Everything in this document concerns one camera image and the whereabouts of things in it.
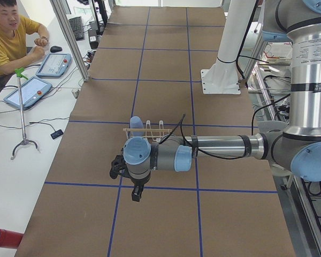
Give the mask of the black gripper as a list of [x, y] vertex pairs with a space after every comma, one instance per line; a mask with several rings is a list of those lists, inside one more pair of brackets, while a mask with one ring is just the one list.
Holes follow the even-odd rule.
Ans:
[[134, 183], [134, 188], [131, 194], [132, 200], [135, 202], [140, 202], [142, 198], [143, 187], [150, 180], [151, 172], [146, 171], [141, 174], [129, 172], [129, 175], [131, 177], [131, 181]]

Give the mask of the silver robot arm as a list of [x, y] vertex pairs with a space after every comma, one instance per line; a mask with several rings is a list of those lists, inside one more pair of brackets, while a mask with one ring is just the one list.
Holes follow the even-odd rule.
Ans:
[[141, 199], [153, 170], [191, 169], [207, 155], [223, 160], [268, 160], [309, 182], [321, 181], [321, 1], [265, 1], [263, 38], [291, 42], [289, 122], [281, 130], [250, 135], [196, 136], [169, 133], [150, 143], [139, 117], [130, 121], [132, 136], [112, 161], [110, 177], [129, 178], [132, 199]]

